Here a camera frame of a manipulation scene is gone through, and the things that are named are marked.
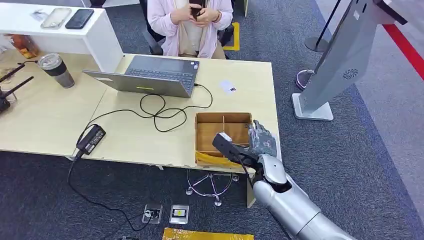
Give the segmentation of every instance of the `speaker grille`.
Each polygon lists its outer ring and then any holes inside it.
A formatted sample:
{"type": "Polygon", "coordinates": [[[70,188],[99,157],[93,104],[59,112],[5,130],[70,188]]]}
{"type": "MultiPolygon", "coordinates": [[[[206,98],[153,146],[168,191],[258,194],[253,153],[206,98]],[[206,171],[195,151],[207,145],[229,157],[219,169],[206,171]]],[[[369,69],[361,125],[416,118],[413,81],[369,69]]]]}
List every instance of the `speaker grille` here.
{"type": "Polygon", "coordinates": [[[358,70],[355,68],[350,68],[343,73],[343,79],[350,80],[358,75],[358,70]]]}

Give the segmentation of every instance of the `laptop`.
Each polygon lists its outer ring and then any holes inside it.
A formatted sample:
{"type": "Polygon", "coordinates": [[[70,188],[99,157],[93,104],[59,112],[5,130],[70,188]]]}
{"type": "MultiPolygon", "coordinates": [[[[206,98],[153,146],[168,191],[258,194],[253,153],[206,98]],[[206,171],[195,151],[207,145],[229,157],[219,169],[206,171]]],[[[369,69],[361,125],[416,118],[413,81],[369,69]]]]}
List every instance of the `laptop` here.
{"type": "Polygon", "coordinates": [[[125,74],[83,72],[118,91],[190,98],[198,69],[199,61],[137,55],[125,74]]]}

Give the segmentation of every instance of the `robotic arm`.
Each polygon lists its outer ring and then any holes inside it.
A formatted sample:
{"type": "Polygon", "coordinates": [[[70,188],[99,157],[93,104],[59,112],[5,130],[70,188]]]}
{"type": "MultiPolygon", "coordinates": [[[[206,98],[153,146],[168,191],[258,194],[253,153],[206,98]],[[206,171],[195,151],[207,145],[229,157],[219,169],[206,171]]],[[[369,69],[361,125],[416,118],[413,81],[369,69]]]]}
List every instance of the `robotic arm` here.
{"type": "Polygon", "coordinates": [[[300,240],[355,240],[324,216],[285,172],[283,163],[276,158],[275,139],[258,121],[254,123],[255,127],[249,127],[248,148],[233,144],[224,132],[218,133],[212,144],[230,161],[256,170],[251,183],[256,199],[300,240]]]}

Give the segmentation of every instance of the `black phone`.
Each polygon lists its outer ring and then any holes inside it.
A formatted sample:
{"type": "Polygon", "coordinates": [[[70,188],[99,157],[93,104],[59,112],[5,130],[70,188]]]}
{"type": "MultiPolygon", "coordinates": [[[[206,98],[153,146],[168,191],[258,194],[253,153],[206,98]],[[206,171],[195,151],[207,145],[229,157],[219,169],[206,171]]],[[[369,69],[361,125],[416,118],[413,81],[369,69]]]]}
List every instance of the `black phone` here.
{"type": "MultiPolygon", "coordinates": [[[[206,1],[205,0],[190,0],[189,1],[191,4],[198,4],[200,5],[202,8],[206,7],[206,1]]],[[[202,10],[201,8],[191,8],[191,15],[193,16],[194,19],[198,19],[198,15],[200,10],[202,10]]]]}
{"type": "Polygon", "coordinates": [[[93,9],[78,9],[66,23],[67,29],[82,29],[93,15],[93,9]]]}

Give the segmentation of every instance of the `yellow package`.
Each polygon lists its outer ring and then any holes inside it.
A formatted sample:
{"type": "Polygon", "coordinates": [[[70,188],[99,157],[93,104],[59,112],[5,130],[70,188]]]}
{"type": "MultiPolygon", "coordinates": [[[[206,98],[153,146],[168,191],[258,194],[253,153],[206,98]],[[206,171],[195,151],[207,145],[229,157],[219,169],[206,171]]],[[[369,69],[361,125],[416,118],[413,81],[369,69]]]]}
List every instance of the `yellow package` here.
{"type": "Polygon", "coordinates": [[[250,234],[188,231],[166,227],[162,240],[254,240],[250,234]]]}

